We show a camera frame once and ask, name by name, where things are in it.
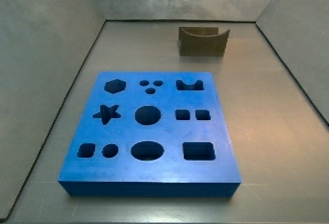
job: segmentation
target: metal floor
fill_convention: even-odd
[[[231,30],[219,58],[179,57],[178,27]],[[69,197],[56,182],[98,71],[209,71],[243,183],[218,198]],[[108,22],[8,222],[329,222],[329,133],[254,24]]]

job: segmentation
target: circular hole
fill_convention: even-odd
[[[103,148],[103,156],[106,158],[112,158],[116,156],[118,154],[118,146],[115,144],[108,144],[104,148]]]
[[[160,111],[155,106],[142,106],[135,112],[135,119],[142,125],[152,125],[160,119]]]
[[[146,86],[148,85],[148,81],[147,81],[147,80],[140,81],[139,85],[140,85],[142,87],[146,87]]]
[[[156,86],[156,87],[160,87],[163,85],[163,82],[162,81],[154,81],[152,84]]]
[[[155,93],[155,89],[154,88],[147,88],[146,92],[147,92],[147,94],[154,94]]]
[[[152,161],[163,155],[163,147],[159,143],[152,141],[143,141],[136,143],[131,148],[131,155],[140,161]]]

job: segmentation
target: rectangular hole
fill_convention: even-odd
[[[91,158],[95,153],[95,148],[94,143],[83,143],[79,148],[77,157],[84,159]]]
[[[213,161],[215,159],[214,145],[210,142],[184,142],[182,151],[183,158],[188,161]]]
[[[195,111],[196,120],[211,120],[211,114],[207,110],[196,110]]]
[[[188,110],[176,110],[176,120],[190,120],[190,111]]]

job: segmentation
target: star-shaped hole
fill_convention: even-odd
[[[92,115],[92,118],[100,118],[103,125],[107,125],[112,118],[120,118],[120,114],[116,112],[118,105],[107,107],[106,105],[100,106],[100,111]]]

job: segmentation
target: shape sorter board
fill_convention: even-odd
[[[213,75],[102,72],[57,181],[72,196],[231,197],[242,178]]]

